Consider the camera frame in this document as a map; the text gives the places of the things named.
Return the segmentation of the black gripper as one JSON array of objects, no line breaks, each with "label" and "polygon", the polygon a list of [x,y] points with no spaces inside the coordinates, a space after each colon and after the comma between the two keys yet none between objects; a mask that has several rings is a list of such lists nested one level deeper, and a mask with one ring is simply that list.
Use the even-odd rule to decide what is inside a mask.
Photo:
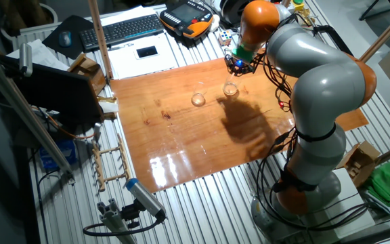
[{"label": "black gripper", "polygon": [[231,77],[235,75],[235,69],[237,68],[239,69],[236,71],[237,77],[252,73],[252,70],[255,69],[251,63],[244,62],[242,59],[235,58],[232,55],[226,55],[224,61]]}]

